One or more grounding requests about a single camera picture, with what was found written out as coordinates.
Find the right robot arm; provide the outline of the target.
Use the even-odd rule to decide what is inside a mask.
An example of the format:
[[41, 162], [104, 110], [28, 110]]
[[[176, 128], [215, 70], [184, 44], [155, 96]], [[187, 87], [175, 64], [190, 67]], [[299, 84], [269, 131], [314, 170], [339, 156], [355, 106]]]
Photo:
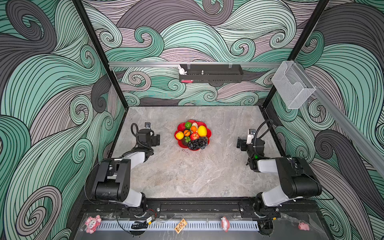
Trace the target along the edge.
[[266, 133], [258, 135], [261, 128], [268, 125], [272, 129], [274, 121], [265, 120], [257, 129], [249, 129], [246, 139], [237, 139], [237, 148], [248, 155], [247, 165], [256, 173], [277, 174], [279, 184], [256, 197], [256, 209], [272, 208], [289, 201], [310, 199], [332, 201], [335, 198], [320, 198], [323, 186], [309, 166], [309, 163], [298, 157], [269, 158], [264, 154]]

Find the green fake lime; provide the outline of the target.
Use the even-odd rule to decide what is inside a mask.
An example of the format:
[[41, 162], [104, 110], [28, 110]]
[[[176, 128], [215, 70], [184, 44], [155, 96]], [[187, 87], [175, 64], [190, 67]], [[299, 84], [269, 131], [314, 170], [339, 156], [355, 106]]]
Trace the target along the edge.
[[191, 123], [191, 122], [186, 122], [186, 123], [185, 123], [185, 128], [186, 128], [187, 130], [189, 130], [191, 127], [192, 127], [192, 123]]

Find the red flower-shaped fruit bowl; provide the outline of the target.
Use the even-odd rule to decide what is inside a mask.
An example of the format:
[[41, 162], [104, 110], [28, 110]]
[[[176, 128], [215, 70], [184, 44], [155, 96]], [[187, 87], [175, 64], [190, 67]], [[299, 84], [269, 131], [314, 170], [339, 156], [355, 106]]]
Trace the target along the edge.
[[[187, 122], [191, 122], [191, 123], [196, 122], [196, 123], [198, 124], [198, 126], [201, 126], [201, 125], [205, 126], [205, 127], [207, 128], [207, 130], [208, 130], [208, 134], [207, 134], [206, 137], [209, 139], [209, 143], [210, 143], [210, 137], [212, 136], [212, 132], [211, 132], [211, 130], [207, 127], [207, 125], [206, 125], [204, 122], [198, 122], [198, 121], [195, 121], [195, 120], [188, 120]], [[187, 146], [184, 146], [184, 145], [182, 144], [182, 140], [178, 140], [178, 139], [175, 137], [175, 134], [176, 134], [177, 132], [179, 132], [179, 131], [184, 132], [185, 130], [187, 130], [187, 129], [185, 128], [185, 123], [186, 123], [186, 122], [181, 123], [181, 124], [178, 125], [177, 130], [176, 130], [175, 133], [174, 133], [174, 138], [178, 141], [178, 144], [179, 144], [179, 146], [180, 146], [181, 148], [183, 148], [183, 149], [189, 149]]]

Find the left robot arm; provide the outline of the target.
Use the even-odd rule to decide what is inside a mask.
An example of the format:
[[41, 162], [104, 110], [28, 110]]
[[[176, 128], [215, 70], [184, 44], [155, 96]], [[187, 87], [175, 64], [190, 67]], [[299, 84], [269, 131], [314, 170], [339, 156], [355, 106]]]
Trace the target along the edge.
[[143, 129], [139, 129], [136, 123], [131, 124], [131, 133], [136, 139], [131, 150], [119, 158], [107, 158], [96, 165], [91, 193], [86, 195], [90, 203], [115, 203], [144, 212], [147, 210], [145, 194], [131, 188], [131, 171], [154, 154], [153, 147], [160, 145], [161, 136], [154, 133], [150, 122], [146, 122]]

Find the red wrinkled fake pepper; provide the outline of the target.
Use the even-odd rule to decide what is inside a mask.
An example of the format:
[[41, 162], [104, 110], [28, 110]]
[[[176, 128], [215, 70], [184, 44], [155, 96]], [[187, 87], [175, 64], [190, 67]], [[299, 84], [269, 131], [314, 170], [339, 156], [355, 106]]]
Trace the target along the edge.
[[194, 132], [190, 135], [190, 138], [192, 141], [195, 141], [200, 138], [199, 134], [197, 132]]

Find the large yellow fake lemon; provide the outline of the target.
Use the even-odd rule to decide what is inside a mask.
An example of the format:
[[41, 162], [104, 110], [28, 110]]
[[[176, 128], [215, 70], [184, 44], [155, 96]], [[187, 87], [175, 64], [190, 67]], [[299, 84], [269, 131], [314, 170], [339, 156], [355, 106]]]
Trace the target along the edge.
[[198, 127], [197, 133], [200, 137], [206, 137], [208, 134], [208, 130], [205, 126], [201, 125]]

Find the small yellow fake lemon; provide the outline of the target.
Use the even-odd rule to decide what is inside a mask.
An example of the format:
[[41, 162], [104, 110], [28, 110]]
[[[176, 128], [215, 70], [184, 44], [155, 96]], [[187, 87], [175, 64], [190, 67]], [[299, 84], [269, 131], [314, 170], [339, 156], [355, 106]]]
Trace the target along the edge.
[[179, 132], [177, 132], [177, 133], [175, 134], [175, 137], [176, 137], [178, 140], [182, 140], [182, 139], [185, 137], [185, 135], [184, 135], [183, 132], [179, 131]]

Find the black fake grape bunch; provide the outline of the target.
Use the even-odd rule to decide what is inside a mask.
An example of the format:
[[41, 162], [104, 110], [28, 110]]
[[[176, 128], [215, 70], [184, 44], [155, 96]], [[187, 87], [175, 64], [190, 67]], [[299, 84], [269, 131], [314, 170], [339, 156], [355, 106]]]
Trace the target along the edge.
[[188, 148], [192, 151], [197, 151], [200, 149], [205, 149], [209, 144], [209, 139], [207, 137], [200, 137], [196, 140], [191, 140], [189, 142]]

